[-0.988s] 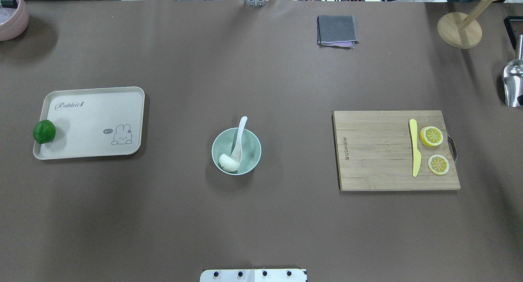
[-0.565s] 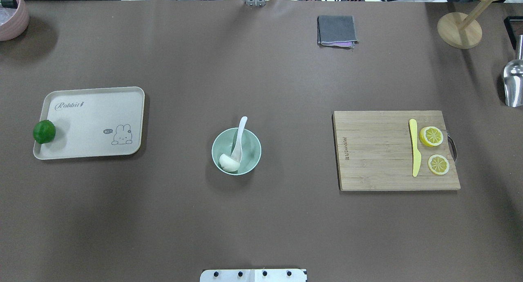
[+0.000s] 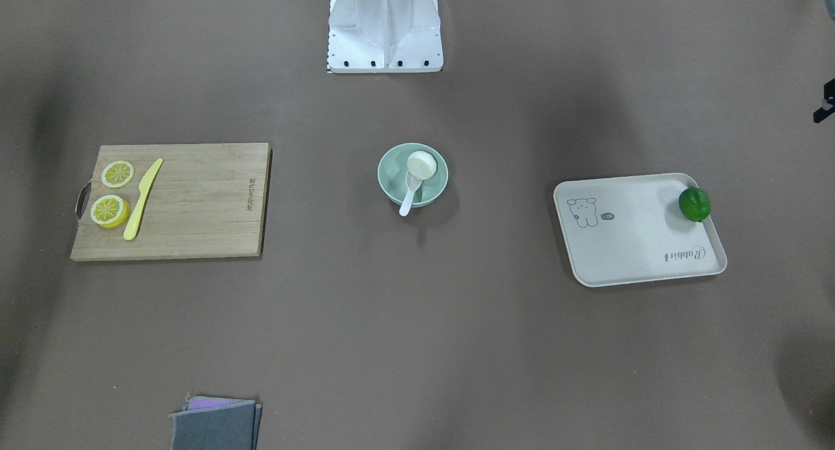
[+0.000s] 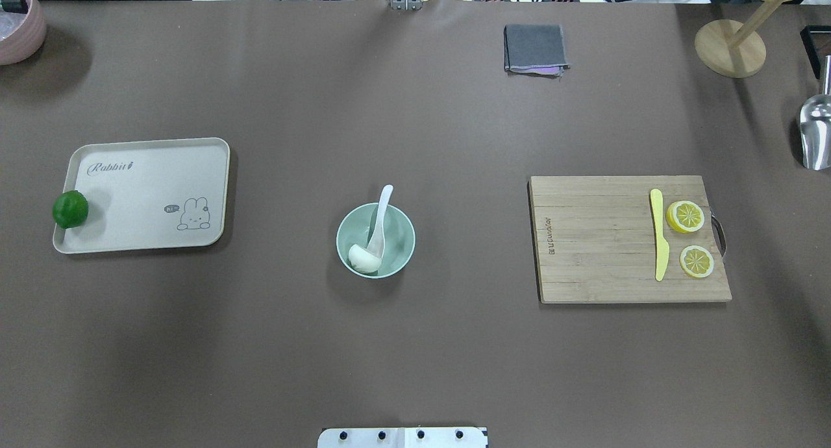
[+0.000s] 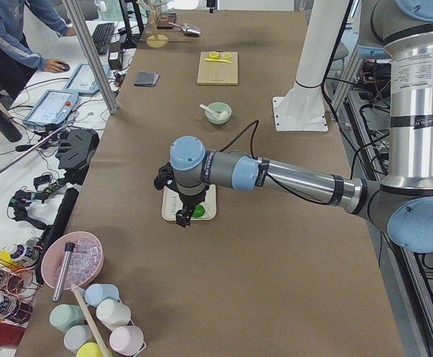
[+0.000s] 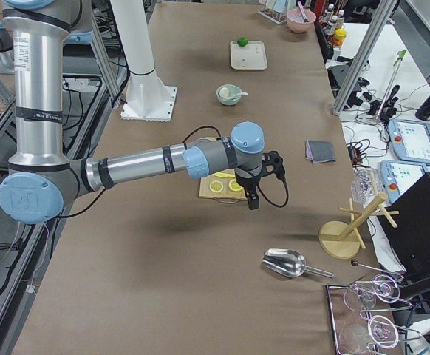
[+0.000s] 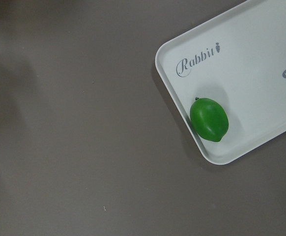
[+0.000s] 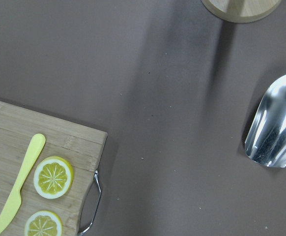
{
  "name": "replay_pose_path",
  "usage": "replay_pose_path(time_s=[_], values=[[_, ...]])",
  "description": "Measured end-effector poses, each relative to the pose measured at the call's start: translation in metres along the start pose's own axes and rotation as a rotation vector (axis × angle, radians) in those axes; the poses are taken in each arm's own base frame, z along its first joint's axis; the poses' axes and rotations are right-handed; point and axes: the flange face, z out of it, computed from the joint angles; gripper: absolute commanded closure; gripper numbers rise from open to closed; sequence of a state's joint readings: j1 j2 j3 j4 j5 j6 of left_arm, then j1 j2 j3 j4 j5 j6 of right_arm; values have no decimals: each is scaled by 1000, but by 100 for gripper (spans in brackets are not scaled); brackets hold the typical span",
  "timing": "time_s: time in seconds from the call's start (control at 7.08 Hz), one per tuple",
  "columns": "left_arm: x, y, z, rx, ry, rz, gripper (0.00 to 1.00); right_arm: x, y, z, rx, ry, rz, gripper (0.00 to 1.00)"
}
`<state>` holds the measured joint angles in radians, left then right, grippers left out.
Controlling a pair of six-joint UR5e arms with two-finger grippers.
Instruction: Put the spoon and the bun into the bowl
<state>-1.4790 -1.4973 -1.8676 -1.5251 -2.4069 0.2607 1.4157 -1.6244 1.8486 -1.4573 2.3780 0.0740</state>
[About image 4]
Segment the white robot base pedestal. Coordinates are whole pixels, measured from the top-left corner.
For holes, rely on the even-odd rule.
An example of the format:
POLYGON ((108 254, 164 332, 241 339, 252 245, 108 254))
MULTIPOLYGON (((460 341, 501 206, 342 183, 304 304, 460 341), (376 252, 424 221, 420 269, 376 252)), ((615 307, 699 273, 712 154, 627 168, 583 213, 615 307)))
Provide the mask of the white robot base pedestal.
POLYGON ((488 447, 481 427, 330 428, 321 431, 317 447, 488 447))

